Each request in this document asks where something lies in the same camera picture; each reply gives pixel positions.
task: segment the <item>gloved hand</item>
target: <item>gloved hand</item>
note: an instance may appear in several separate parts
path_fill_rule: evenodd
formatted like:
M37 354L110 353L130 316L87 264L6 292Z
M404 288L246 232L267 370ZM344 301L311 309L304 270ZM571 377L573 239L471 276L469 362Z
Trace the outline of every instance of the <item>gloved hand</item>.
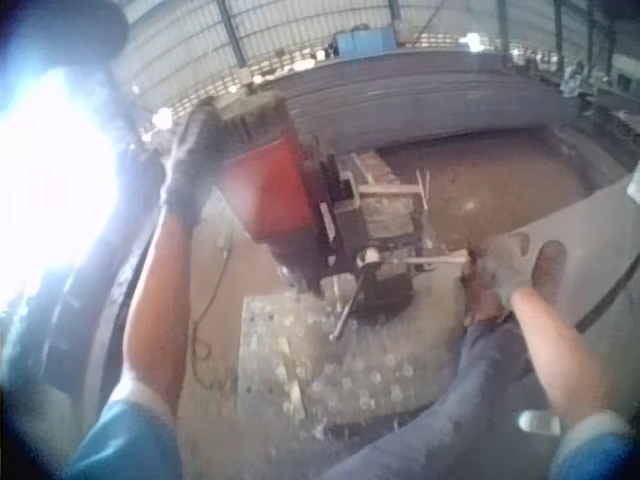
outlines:
M481 248L478 262L505 307L510 307L514 291L531 286L531 275L524 266L521 242L517 236L488 240Z
M189 113L173 145L164 204L192 228L200 221L219 169L221 125L213 98L205 98Z

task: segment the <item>black glove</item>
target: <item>black glove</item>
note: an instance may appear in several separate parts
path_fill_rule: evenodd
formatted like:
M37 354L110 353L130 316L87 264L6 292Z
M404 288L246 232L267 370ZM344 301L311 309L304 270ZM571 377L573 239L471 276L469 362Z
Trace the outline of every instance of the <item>black glove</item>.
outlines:
M164 204L192 228L200 222L202 207L211 195L220 167L216 158L220 154L221 127L213 98L205 98L189 113L173 145Z

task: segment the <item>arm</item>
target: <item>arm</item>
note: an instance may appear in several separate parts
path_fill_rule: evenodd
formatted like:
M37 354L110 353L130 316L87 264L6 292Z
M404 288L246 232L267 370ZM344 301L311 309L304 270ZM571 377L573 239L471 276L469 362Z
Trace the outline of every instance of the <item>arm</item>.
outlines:
M556 413L571 426L605 409L605 380L598 360L575 328L531 288L517 237L491 240L483 250L481 268L493 278L503 304L513 309Z
M193 229L164 210L136 289L124 338L123 380L135 379L175 416L189 335Z
M175 417L182 390L191 240L213 187L219 122L216 108L205 99L190 113L174 144L165 207L129 311L124 368L112 396L137 402L165 418Z
M551 478L631 478L630 429L607 411L605 378L578 332L533 288L514 238L485 246L482 267L520 324L531 361L551 406L570 427L556 452Z
M554 410L569 424L607 407L605 379L595 356L572 326L533 288L511 296L540 383Z
M205 100L176 141L165 206L127 319L122 377L66 478L180 477L173 423L189 336L191 240L213 186L219 121Z

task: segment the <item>forearm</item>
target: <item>forearm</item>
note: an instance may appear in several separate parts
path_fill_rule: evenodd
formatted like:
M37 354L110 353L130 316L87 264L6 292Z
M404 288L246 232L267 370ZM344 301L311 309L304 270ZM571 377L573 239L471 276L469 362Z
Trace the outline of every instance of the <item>forearm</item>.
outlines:
M581 336L533 288L517 289L511 305L549 400L569 424L606 408L598 360Z
M124 338L123 375L141 381L175 415L189 336L192 228L163 211L136 289Z

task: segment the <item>blue machine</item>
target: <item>blue machine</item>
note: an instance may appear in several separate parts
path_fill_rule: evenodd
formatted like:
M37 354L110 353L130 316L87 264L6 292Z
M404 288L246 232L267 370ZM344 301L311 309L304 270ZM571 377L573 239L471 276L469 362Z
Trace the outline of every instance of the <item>blue machine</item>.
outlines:
M388 52L397 48L396 36L390 27L344 32L336 37L340 56L345 58Z

